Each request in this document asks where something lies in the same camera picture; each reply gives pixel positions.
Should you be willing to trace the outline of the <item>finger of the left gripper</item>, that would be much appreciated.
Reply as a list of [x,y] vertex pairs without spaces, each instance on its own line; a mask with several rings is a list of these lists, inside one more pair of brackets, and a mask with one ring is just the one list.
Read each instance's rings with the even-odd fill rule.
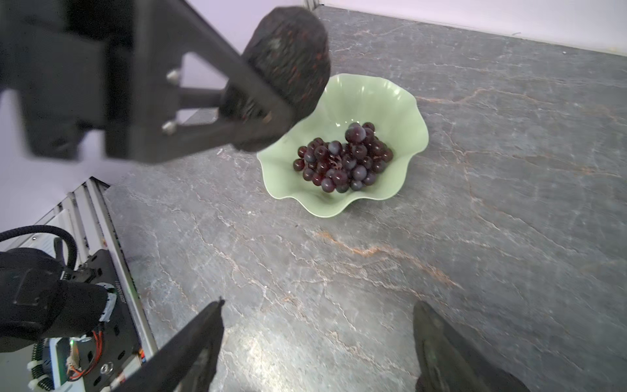
[[[294,119],[292,107],[184,1],[135,3],[132,66],[132,160],[161,163],[245,141],[280,137]],[[194,53],[263,109],[247,120],[217,119],[181,125],[182,109],[213,109],[223,92],[183,88],[182,60]]]

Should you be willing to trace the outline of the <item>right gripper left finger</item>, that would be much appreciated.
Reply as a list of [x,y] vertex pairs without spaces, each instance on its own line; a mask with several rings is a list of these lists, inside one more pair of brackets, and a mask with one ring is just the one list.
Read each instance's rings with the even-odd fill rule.
[[208,391],[225,332],[225,300],[207,305],[117,391]]

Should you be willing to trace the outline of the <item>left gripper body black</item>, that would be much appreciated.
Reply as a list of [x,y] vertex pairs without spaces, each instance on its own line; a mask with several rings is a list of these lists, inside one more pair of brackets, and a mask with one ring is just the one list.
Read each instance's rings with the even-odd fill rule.
[[89,132],[110,158],[140,160],[132,135],[138,1],[3,1],[1,89],[18,96],[29,153],[72,161]]

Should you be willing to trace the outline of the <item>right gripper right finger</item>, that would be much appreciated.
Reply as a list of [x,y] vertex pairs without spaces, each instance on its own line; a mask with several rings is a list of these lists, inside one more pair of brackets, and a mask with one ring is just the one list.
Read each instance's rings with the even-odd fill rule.
[[497,367],[427,302],[413,307],[413,335],[421,375],[417,391],[528,391]]

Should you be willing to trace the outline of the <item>dark avocado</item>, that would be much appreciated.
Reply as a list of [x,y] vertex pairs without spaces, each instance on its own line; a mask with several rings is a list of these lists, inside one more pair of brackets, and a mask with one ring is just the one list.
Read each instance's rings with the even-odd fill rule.
[[292,107],[291,127],[314,112],[331,77],[328,31],[303,7],[274,8],[242,58]]

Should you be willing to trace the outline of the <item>dark purple grape bunch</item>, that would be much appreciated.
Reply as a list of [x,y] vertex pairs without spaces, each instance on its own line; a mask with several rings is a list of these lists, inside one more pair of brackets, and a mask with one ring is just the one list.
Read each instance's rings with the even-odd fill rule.
[[394,152],[376,134],[372,122],[353,122],[345,140],[320,137],[297,149],[292,169],[325,193],[361,191],[373,186],[394,159]]

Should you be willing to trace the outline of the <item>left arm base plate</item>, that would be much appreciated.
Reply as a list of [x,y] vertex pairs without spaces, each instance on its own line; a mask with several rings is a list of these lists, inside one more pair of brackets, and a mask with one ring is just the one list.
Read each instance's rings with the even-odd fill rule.
[[96,284],[109,292],[105,319],[78,335],[45,337],[27,363],[32,391],[112,391],[126,367],[144,360],[139,334],[109,251],[101,249],[78,267],[72,283]]

